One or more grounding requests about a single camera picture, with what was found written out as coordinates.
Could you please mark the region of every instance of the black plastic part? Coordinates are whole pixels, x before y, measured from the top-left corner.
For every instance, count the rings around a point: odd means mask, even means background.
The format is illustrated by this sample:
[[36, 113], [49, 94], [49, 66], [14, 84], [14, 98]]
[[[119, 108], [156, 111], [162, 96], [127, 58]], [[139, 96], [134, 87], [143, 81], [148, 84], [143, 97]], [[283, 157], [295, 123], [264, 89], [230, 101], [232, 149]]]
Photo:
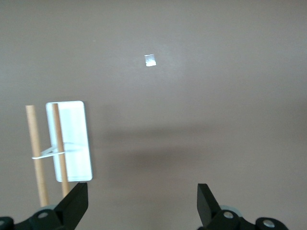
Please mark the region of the black plastic part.
[[54, 210], [40, 210], [15, 225], [12, 218], [0, 217], [0, 230], [74, 230], [87, 208], [87, 183], [78, 183]]
[[10, 217], [0, 217], [0, 230], [12, 230], [14, 220]]
[[207, 226], [212, 218], [221, 211], [219, 204], [207, 184], [198, 184], [197, 210], [203, 226]]
[[[207, 184], [198, 184], [197, 210], [203, 225], [198, 230], [289, 230], [276, 219], [261, 217], [254, 225], [230, 210], [221, 210]], [[264, 224], [268, 220], [274, 227]]]
[[67, 230], [74, 230], [87, 208], [87, 183], [79, 183], [54, 208], [54, 211]]

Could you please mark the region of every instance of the gray wall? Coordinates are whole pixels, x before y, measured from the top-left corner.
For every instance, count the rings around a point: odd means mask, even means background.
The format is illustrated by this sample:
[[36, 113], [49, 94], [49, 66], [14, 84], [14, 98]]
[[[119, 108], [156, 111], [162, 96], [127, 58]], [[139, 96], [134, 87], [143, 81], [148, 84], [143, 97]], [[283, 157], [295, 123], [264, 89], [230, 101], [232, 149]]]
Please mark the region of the gray wall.
[[45, 104], [82, 100], [94, 179], [78, 229], [196, 229], [197, 183], [248, 221], [305, 229], [306, 38], [305, 0], [1, 0], [0, 216], [39, 207], [24, 106], [45, 149]]

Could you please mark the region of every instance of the metal screw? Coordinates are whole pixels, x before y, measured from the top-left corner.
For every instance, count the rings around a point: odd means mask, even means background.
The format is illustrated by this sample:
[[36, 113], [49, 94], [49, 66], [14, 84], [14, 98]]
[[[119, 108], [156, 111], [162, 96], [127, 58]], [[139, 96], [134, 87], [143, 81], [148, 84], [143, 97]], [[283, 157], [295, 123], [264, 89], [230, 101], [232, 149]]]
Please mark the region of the metal screw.
[[232, 219], [234, 217], [234, 215], [231, 212], [224, 212], [224, 217], [226, 217], [228, 219]]
[[45, 218], [46, 216], [48, 216], [48, 213], [47, 212], [42, 212], [37, 217], [41, 219], [41, 218]]
[[275, 224], [274, 224], [272, 221], [270, 221], [269, 219], [265, 219], [265, 220], [263, 221], [263, 224], [264, 224], [265, 226], [269, 227], [269, 228], [274, 228], [274, 227], [275, 227]]

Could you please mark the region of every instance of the white rectangular card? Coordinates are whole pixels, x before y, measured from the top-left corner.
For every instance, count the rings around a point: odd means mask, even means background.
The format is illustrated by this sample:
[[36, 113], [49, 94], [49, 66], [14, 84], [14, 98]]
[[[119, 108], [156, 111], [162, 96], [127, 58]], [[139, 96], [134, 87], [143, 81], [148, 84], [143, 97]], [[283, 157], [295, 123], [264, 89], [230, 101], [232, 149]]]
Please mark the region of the white rectangular card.
[[[88, 143], [84, 103], [52, 102], [46, 104], [47, 118], [52, 147], [57, 146], [57, 137], [52, 113], [52, 104], [59, 106], [68, 181], [90, 181], [93, 178]], [[62, 182], [59, 156], [53, 157], [56, 179]]]

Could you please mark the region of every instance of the wooden stick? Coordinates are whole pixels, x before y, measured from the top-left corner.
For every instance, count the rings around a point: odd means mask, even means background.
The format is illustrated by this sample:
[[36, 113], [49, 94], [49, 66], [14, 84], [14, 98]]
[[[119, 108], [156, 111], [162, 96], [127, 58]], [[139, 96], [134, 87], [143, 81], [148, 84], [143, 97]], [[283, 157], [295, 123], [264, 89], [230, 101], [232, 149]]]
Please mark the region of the wooden stick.
[[[57, 103], [52, 104], [52, 111], [53, 111], [54, 125], [56, 128], [56, 134], [57, 134], [58, 152], [64, 152], [65, 150], [64, 150], [64, 144], [63, 144], [61, 122], [60, 122], [60, 117], [59, 117], [59, 106]], [[68, 184], [68, 178], [67, 178], [65, 153], [59, 155], [59, 162], [61, 165], [62, 193], [63, 193], [63, 197], [65, 197], [70, 191], [69, 184]]]
[[[27, 105], [26, 107], [28, 126], [30, 132], [31, 146], [33, 157], [40, 157], [40, 142], [36, 122], [36, 113], [34, 105]], [[34, 160], [34, 168], [36, 174], [36, 182], [38, 188], [38, 195], [41, 207], [49, 205], [49, 197], [46, 187], [44, 165], [41, 159]]]

